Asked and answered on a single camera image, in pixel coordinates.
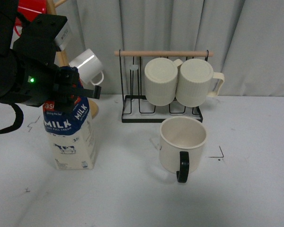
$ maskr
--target cream mug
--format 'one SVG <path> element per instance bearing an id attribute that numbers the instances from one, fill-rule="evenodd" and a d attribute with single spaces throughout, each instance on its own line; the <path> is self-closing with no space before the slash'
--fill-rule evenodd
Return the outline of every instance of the cream mug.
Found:
<path id="1" fill-rule="evenodd" d="M 145 96 L 151 104 L 164 106 L 175 99 L 178 67 L 182 63 L 180 59 L 172 61 L 167 58 L 155 58 L 146 64 Z"/>
<path id="2" fill-rule="evenodd" d="M 177 174 L 177 181 L 185 183 L 188 173 L 197 169 L 206 142 L 205 127 L 196 119 L 175 116 L 160 126 L 160 162 L 168 171 Z"/>
<path id="3" fill-rule="evenodd" d="M 209 91 L 212 79 L 219 80 L 216 91 Z M 199 106 L 207 96 L 218 96 L 224 80 L 224 74 L 214 72 L 207 61 L 189 59 L 180 68 L 176 99 L 187 107 Z"/>
<path id="4" fill-rule="evenodd" d="M 104 80 L 103 65 L 99 58 L 90 50 L 87 49 L 78 57 L 70 62 L 71 67 L 77 67 L 80 75 L 80 79 L 88 84 L 99 85 Z M 94 78 L 101 73 L 101 79 L 97 82 Z"/>

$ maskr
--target white table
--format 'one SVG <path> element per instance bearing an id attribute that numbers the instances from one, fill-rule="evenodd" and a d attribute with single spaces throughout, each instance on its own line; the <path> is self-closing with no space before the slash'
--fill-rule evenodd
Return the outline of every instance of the white table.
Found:
<path id="1" fill-rule="evenodd" d="M 208 98 L 204 155 L 185 184 L 160 164 L 159 123 L 121 123 L 121 96 L 96 103 L 95 167 L 63 171 L 42 109 L 21 105 L 23 126 L 0 135 L 0 227 L 284 227 L 284 97 Z M 13 120 L 0 105 L 0 127 Z"/>

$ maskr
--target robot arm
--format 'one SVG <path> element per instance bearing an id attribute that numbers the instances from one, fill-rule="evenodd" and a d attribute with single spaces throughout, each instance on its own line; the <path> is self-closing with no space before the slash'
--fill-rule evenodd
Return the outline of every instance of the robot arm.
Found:
<path id="1" fill-rule="evenodd" d="M 77 68 L 54 64 L 70 32 L 66 17 L 40 14 L 26 23 L 10 49 L 17 8 L 18 0 L 0 0 L 0 103 L 38 107 L 51 100 L 55 110 L 71 112 L 78 96 L 99 99 L 101 87 L 77 87 Z"/>

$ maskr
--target milk carton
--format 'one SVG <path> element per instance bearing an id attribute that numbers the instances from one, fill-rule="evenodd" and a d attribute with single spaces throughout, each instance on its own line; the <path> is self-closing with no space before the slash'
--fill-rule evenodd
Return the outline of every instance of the milk carton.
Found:
<path id="1" fill-rule="evenodd" d="M 43 105 L 44 127 L 57 169 L 92 169 L 95 161 L 95 133 L 88 99 L 78 97 L 71 113 Z"/>

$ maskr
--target black mug handle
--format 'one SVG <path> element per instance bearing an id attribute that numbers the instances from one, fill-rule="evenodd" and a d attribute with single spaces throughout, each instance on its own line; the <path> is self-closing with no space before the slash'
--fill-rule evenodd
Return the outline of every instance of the black mug handle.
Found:
<path id="1" fill-rule="evenodd" d="M 180 171 L 177 171 L 177 181 L 186 183 L 189 172 L 189 153 L 180 151 Z"/>

